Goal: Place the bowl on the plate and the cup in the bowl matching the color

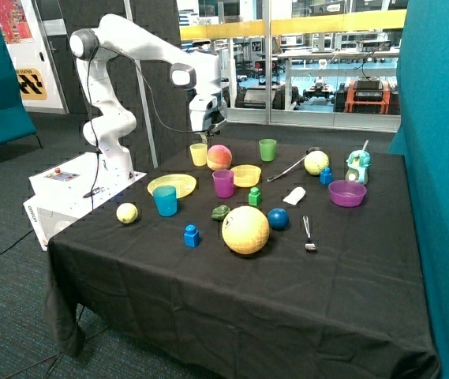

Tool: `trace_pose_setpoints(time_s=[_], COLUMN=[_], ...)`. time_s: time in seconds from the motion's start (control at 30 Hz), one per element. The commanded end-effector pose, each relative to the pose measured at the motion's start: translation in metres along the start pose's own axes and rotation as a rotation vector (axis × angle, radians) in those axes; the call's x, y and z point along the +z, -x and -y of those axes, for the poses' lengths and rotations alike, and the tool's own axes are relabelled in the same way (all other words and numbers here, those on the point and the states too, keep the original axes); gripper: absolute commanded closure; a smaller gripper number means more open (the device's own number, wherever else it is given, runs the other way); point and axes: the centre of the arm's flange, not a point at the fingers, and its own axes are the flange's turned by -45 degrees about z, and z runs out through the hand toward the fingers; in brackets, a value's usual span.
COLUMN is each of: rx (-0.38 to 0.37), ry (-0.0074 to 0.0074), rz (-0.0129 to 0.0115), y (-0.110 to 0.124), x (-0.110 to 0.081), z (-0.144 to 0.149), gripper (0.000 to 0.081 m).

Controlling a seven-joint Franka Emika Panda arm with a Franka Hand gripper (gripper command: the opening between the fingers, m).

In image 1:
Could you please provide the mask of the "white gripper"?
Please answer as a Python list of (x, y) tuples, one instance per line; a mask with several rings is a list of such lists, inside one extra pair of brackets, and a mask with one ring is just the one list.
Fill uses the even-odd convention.
[(227, 103), (221, 95), (197, 94), (189, 103), (189, 117), (192, 131), (201, 133), (202, 142), (207, 143), (208, 138), (212, 138), (212, 132), (224, 127)]

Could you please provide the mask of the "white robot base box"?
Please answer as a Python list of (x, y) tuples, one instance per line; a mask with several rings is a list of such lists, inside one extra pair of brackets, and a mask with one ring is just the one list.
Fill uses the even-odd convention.
[[(125, 179), (110, 178), (103, 158), (86, 152), (30, 177), (34, 196), (24, 202), (24, 209), (42, 250), (56, 234), (144, 176), (144, 172), (134, 171)], [(83, 198), (97, 187), (104, 191)]]

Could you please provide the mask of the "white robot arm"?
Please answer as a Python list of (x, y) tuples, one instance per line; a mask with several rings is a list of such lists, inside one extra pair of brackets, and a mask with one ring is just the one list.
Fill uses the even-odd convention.
[(97, 28), (75, 31), (69, 44), (85, 96), (102, 113), (85, 124), (84, 136), (101, 151), (105, 177), (112, 183), (134, 176), (130, 152), (119, 140), (136, 128), (137, 119), (115, 95), (107, 72), (110, 59), (124, 56), (169, 63), (173, 86), (196, 92), (189, 103), (189, 117), (192, 131), (202, 138), (219, 130), (227, 119), (217, 54), (188, 53), (115, 14), (103, 16)]

